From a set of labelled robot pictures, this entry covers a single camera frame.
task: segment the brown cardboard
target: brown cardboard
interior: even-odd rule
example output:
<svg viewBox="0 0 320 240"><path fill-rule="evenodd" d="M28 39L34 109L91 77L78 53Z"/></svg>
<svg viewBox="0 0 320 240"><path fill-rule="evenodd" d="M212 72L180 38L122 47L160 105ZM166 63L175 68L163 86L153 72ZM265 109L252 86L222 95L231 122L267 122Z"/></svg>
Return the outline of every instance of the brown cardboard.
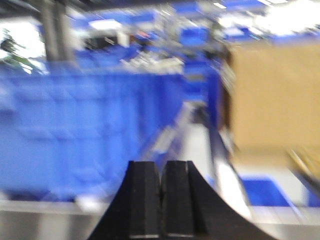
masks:
<svg viewBox="0 0 320 240"><path fill-rule="evenodd" d="M232 57L235 145L320 146L320 44L236 46Z"/></svg>

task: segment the black pole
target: black pole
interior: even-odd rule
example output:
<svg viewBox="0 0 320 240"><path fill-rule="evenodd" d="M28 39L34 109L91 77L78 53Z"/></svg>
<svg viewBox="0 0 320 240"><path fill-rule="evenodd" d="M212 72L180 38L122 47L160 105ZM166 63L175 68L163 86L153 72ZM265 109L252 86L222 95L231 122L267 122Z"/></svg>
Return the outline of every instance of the black pole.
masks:
<svg viewBox="0 0 320 240"><path fill-rule="evenodd" d="M40 4L46 59L49 62L74 60L66 8L65 2L57 0L42 0Z"/></svg>

